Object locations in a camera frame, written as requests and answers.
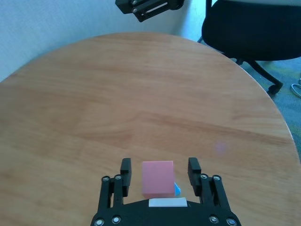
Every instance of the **blue object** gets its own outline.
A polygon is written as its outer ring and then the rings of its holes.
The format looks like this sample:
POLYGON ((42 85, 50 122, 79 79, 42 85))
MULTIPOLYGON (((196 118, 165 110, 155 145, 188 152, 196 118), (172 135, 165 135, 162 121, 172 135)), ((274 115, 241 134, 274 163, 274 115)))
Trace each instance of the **blue object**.
POLYGON ((181 189, 180 189, 180 187, 177 185, 177 183, 175 182, 174 183, 174 195, 175 196, 178 196, 178 195, 180 195, 181 194, 181 189))

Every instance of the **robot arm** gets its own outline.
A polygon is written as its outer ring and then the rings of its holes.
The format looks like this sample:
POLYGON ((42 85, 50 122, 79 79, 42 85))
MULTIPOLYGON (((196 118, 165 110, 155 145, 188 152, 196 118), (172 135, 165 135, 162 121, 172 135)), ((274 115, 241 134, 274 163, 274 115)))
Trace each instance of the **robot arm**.
POLYGON ((121 12, 133 13, 142 22, 169 9, 181 8, 184 0, 116 0, 115 4, 121 12))

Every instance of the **white label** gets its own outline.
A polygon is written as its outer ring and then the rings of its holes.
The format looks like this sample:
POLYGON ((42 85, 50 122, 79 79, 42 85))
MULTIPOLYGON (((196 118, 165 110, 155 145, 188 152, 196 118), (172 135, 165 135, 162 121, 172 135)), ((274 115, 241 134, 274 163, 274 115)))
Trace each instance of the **white label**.
POLYGON ((187 207, 186 198, 150 199, 149 207, 187 207))

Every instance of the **cable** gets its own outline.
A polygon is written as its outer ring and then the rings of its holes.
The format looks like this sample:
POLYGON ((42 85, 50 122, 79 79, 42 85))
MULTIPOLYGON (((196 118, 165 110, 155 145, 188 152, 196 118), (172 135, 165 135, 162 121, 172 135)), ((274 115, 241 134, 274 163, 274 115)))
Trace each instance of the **cable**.
POLYGON ((291 90, 292 92, 299 98, 301 98, 301 93, 299 93, 298 91, 296 91, 295 87, 299 87, 301 89, 301 78, 299 79, 299 84, 292 84, 291 85, 291 90))

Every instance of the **chair seat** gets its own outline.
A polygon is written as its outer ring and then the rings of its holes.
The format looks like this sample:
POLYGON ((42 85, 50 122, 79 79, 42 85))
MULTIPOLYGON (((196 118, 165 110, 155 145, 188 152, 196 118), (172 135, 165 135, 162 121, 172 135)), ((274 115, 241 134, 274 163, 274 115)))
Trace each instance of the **chair seat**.
POLYGON ((301 57, 301 7, 219 0, 205 18, 202 37, 235 58, 301 57))

